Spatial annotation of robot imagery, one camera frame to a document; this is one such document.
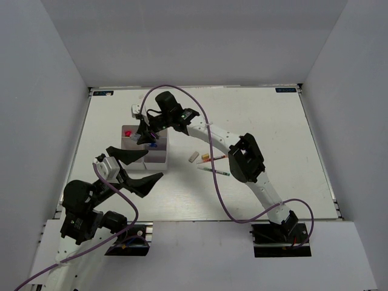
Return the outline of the clear blue spray bottle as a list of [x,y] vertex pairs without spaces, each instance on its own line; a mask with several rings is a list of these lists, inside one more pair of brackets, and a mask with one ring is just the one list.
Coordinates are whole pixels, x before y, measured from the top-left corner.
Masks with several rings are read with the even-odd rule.
[[136,144],[139,146],[142,145],[144,147],[150,147],[150,148],[157,148],[158,146],[156,143],[152,143],[152,144],[146,143],[145,135],[138,135],[136,138],[137,138]]

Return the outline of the white eraser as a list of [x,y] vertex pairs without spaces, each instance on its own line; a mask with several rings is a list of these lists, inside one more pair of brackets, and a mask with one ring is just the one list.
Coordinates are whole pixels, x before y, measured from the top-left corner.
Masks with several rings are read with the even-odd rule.
[[191,156],[189,157],[189,162],[193,163],[197,159],[198,156],[199,156],[199,153],[197,151],[193,152],[191,154]]

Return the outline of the small yellow eraser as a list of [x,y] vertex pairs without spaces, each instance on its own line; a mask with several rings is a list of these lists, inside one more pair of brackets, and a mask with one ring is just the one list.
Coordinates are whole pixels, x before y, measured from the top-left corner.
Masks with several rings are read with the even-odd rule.
[[206,160],[206,159],[209,159],[209,158],[210,158],[210,155],[209,155],[208,153],[203,154],[203,155],[201,156],[201,159],[202,159],[202,160]]

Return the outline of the red ink gel pen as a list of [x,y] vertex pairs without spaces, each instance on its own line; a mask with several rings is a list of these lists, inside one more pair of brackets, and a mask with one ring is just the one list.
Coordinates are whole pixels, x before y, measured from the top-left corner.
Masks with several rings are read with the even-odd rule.
[[220,159],[224,159],[224,158],[228,158],[227,155],[221,155],[221,156],[216,156],[216,157],[209,157],[207,159],[202,159],[200,161],[197,161],[196,164],[204,164],[204,163],[207,163],[207,162],[211,162],[211,161],[217,161],[217,160],[220,160]]

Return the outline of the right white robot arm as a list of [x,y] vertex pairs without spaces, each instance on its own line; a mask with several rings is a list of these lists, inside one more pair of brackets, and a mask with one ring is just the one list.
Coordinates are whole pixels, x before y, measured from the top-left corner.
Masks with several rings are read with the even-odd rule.
[[273,225],[274,236],[282,242],[295,236],[298,218],[269,181],[264,157],[253,135],[239,136],[211,124],[204,109],[183,108],[169,91],[160,93],[155,100],[159,106],[155,116],[144,110],[144,104],[131,108],[132,116],[139,120],[138,144],[156,142],[158,132],[169,127],[208,143],[211,149],[227,155],[232,176],[257,197]]

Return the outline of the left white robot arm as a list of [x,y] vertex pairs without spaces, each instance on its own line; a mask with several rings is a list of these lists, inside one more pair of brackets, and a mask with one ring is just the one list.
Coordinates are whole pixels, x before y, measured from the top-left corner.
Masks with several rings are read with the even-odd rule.
[[[146,227],[137,224],[138,209],[122,193],[128,190],[143,198],[162,178],[162,173],[140,179],[129,177],[124,167],[146,154],[148,150],[110,146],[92,162],[98,178],[95,182],[75,179],[65,186],[62,201],[65,217],[59,249],[43,290],[85,290],[96,274],[100,259],[109,251],[127,247],[149,249]],[[133,219],[112,210],[97,209],[113,195],[120,196],[133,209]]]

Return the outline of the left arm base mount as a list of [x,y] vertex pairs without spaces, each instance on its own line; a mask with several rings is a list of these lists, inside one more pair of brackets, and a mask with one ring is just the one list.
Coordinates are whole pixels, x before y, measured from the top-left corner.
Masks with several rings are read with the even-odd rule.
[[136,223],[134,227],[118,236],[105,256],[146,256],[152,242],[153,223]]

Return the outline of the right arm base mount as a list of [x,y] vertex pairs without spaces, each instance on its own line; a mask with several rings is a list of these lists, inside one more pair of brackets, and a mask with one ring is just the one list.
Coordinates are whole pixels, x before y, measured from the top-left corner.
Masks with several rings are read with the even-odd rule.
[[307,227],[304,223],[292,230],[290,236],[285,237],[270,224],[252,224],[250,233],[253,238],[255,258],[303,258],[311,257],[312,252],[307,240]]

